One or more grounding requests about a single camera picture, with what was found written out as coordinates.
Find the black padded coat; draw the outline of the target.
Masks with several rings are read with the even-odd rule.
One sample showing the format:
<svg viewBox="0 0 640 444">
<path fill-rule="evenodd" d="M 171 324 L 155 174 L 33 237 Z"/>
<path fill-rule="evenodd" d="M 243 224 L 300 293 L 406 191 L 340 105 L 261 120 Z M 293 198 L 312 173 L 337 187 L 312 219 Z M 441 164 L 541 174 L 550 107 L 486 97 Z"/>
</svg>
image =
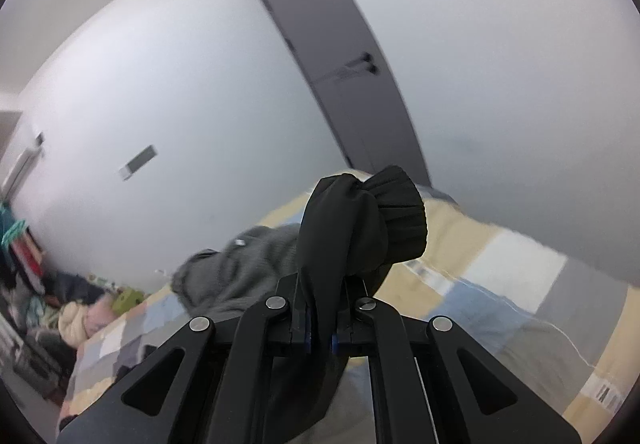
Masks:
<svg viewBox="0 0 640 444">
<path fill-rule="evenodd" d="M 305 355 L 287 357 L 273 368 L 266 442 L 291 441 L 329 409 L 347 365 L 333 338 L 349 284 L 363 281 L 375 294 L 394 264 L 423 255 L 426 239 L 421 195 L 400 167 L 364 181 L 343 173 L 318 182 L 296 244 L 310 340 Z"/>
</svg>

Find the dark clothes pile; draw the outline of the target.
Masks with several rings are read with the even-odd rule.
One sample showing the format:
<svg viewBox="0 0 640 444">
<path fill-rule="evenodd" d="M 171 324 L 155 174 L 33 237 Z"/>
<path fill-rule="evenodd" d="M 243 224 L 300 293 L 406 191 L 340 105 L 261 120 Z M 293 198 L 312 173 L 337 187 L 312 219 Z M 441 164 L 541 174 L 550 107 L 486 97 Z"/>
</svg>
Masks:
<svg viewBox="0 0 640 444">
<path fill-rule="evenodd" d="M 105 294 L 103 288 L 89 283 L 82 276 L 64 272 L 44 273 L 42 285 L 46 295 L 55 297 L 61 305 L 70 302 L 93 305 Z"/>
</svg>

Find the grey fleece jacket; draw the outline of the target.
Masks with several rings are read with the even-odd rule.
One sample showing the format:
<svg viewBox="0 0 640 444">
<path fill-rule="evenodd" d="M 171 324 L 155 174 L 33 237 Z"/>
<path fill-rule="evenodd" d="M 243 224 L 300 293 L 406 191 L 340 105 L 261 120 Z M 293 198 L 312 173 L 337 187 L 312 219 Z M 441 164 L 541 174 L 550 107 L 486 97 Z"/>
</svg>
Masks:
<svg viewBox="0 0 640 444">
<path fill-rule="evenodd" d="M 171 277 L 171 290 L 190 316 L 218 323 L 241 316 L 296 271 L 297 223 L 252 227 L 220 250 L 195 253 Z"/>
</svg>

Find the green box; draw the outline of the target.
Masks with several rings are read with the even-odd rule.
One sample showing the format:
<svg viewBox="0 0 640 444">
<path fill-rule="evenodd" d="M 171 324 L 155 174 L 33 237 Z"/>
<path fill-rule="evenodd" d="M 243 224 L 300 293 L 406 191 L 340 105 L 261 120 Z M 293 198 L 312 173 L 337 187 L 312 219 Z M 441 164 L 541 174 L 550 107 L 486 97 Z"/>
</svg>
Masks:
<svg viewBox="0 0 640 444">
<path fill-rule="evenodd" d="M 145 299 L 142 291 L 134 288 L 124 288 L 112 304 L 112 310 L 116 316 L 121 316 L 140 305 Z"/>
</svg>

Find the patchwork bed quilt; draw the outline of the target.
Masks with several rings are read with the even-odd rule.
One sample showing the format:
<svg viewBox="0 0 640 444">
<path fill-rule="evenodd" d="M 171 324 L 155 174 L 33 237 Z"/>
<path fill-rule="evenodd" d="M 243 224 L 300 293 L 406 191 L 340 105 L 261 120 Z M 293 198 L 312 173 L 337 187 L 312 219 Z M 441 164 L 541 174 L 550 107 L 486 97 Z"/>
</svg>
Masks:
<svg viewBox="0 0 640 444">
<path fill-rule="evenodd" d="M 450 199 L 416 189 L 427 223 L 425 251 L 394 264 L 375 294 L 361 281 L 367 296 L 410 319 L 450 317 L 562 416 L 577 431 L 577 443 L 637 442 L 638 288 L 529 237 L 478 222 Z M 276 212 L 264 227 L 297 223 L 300 228 L 312 192 Z M 302 342 L 303 356 L 310 340 L 309 308 L 297 264 L 289 275 L 296 277 L 295 298 L 301 304 L 291 329 Z M 66 412 L 58 435 L 194 319 L 183 311 L 179 329 L 141 355 L 127 353 L 85 407 Z M 352 442 L 334 424 L 331 402 L 322 419 L 287 443 Z"/>
</svg>

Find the pink fluffy garment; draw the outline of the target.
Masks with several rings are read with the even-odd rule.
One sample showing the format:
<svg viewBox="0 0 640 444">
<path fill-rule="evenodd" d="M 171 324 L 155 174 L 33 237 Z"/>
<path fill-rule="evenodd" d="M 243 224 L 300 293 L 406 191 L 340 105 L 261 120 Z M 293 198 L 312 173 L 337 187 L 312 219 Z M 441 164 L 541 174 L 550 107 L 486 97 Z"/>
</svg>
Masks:
<svg viewBox="0 0 640 444">
<path fill-rule="evenodd" d="M 117 319 L 118 315 L 113 310 L 114 301 L 115 298 L 111 294 L 104 294 L 88 306 L 84 316 L 84 328 L 88 338 L 93 337 Z"/>
</svg>

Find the cream fluffy garment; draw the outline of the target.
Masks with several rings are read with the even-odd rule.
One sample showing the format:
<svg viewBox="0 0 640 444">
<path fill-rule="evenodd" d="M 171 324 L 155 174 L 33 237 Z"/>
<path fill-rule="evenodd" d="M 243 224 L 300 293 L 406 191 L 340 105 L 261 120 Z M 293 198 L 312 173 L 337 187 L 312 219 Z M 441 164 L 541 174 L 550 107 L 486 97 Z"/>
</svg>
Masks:
<svg viewBox="0 0 640 444">
<path fill-rule="evenodd" d="M 60 310 L 58 331 L 69 346 L 77 348 L 88 339 L 85 328 L 85 318 L 88 311 L 88 305 L 82 305 L 75 301 L 66 303 Z"/>
</svg>

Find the white air conditioner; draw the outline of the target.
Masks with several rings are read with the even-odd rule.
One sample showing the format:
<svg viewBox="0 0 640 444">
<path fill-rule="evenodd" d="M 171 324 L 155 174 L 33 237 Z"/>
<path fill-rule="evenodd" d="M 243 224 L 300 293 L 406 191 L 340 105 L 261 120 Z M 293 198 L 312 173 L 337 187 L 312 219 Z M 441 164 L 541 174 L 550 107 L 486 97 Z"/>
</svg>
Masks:
<svg viewBox="0 0 640 444">
<path fill-rule="evenodd" d="M 1 184 L 1 196 L 4 201 L 10 201 L 17 193 L 26 175 L 29 174 L 32 166 L 36 164 L 37 159 L 41 156 L 43 143 L 43 133 L 39 132 L 35 136 L 34 145 L 25 147 L 17 155 Z"/>
</svg>

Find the dark grey door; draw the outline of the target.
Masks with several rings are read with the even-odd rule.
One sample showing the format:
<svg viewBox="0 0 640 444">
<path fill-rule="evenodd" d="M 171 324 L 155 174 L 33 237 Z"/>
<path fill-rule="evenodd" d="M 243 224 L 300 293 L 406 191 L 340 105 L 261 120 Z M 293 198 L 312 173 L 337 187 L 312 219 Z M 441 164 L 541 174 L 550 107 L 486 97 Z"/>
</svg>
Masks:
<svg viewBox="0 0 640 444">
<path fill-rule="evenodd" d="M 398 165 L 430 185 L 423 153 L 392 70 L 354 0 L 262 0 L 317 100 L 349 167 Z M 348 74 L 369 52 L 380 72 Z"/>
</svg>

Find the grey wall switch panel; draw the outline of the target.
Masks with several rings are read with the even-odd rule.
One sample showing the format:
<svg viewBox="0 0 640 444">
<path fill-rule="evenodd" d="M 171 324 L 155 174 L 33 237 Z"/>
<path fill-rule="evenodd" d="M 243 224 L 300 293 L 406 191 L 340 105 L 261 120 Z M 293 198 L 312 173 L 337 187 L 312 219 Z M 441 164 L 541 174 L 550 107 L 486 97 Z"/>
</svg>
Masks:
<svg viewBox="0 0 640 444">
<path fill-rule="evenodd" d="M 126 181 L 132 177 L 137 171 L 149 163 L 154 157 L 157 157 L 157 150 L 153 145 L 148 145 L 142 149 L 135 157 L 132 157 L 127 163 L 119 169 L 119 177 Z"/>
</svg>

